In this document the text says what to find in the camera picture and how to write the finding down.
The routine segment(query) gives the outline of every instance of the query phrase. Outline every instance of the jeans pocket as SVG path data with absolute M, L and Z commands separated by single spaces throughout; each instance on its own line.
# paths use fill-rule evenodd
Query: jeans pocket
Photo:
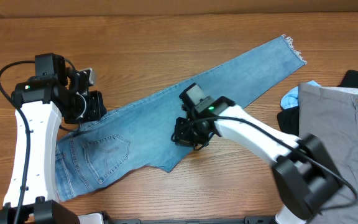
M 118 134 L 83 144 L 85 161 L 99 184 L 102 184 L 128 159 L 131 142 Z

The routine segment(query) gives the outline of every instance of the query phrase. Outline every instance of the wooden table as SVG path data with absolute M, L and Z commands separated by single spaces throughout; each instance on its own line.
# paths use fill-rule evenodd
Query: wooden table
M 280 99 L 289 89 L 310 80 L 334 86 L 348 69 L 358 70 L 358 13 L 0 19 L 0 69 L 36 54 L 63 55 L 78 68 L 98 72 L 96 89 L 112 110 L 281 34 L 293 37 L 308 64 L 246 108 L 278 128 Z M 2 85 L 11 92 L 32 75 L 33 65 L 20 65 L 3 75 Z M 0 209 L 15 144 L 14 109 L 0 93 Z M 274 214 L 282 206 L 268 166 L 218 138 L 169 174 L 144 167 L 63 204 L 77 214 L 106 210 L 113 218 L 143 220 L 242 218 Z

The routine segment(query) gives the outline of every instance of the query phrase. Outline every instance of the gray pants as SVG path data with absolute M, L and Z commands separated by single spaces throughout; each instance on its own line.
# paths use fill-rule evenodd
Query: gray pants
M 302 138 L 314 134 L 326 146 L 341 175 L 358 191 L 358 95 L 300 84 L 300 125 Z M 325 207 L 348 203 L 351 191 L 343 187 Z M 358 223 L 358 205 L 323 212 L 312 222 Z

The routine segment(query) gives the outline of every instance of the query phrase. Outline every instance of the folded clothes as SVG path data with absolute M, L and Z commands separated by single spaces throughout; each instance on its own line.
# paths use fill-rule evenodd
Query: folded clothes
M 325 145 L 341 175 L 358 192 L 358 94 L 300 84 L 300 137 L 311 133 Z M 346 204 L 354 198 L 343 187 L 324 207 Z M 358 223 L 358 205 L 323 212 L 311 224 Z
M 247 106 L 305 64 L 291 38 L 278 37 L 191 79 L 142 100 L 109 111 L 81 125 L 79 136 L 57 144 L 55 179 L 61 200 L 107 187 L 143 166 L 170 172 L 193 149 L 170 138 L 184 117 L 179 94 L 192 83 L 217 99 L 226 96 Z
M 358 71 L 348 70 L 338 87 L 358 88 Z M 298 136 L 299 106 L 279 112 L 277 121 L 282 132 Z
M 316 83 L 314 80 L 308 82 L 310 85 L 320 86 L 319 83 Z M 298 87 L 294 87 L 286 95 L 283 96 L 280 103 L 283 109 L 289 109 L 295 106 L 298 106 Z

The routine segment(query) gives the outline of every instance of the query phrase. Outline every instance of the blue denim fabric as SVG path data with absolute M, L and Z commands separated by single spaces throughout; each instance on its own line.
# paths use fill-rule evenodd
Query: blue denim fabric
M 313 86 L 321 86 L 319 83 L 316 83 L 314 80 L 308 82 L 307 84 Z M 286 95 L 283 96 L 280 103 L 283 109 L 289 109 L 296 106 L 299 106 L 298 103 L 298 87 L 292 88 Z
M 85 123 L 80 136 L 56 148 L 55 179 L 61 200 L 107 187 L 143 166 L 170 172 L 192 148 L 171 142 L 176 118 L 185 116 L 179 94 L 197 83 L 206 95 L 243 107 L 305 64 L 291 39 L 278 37 L 222 65 Z

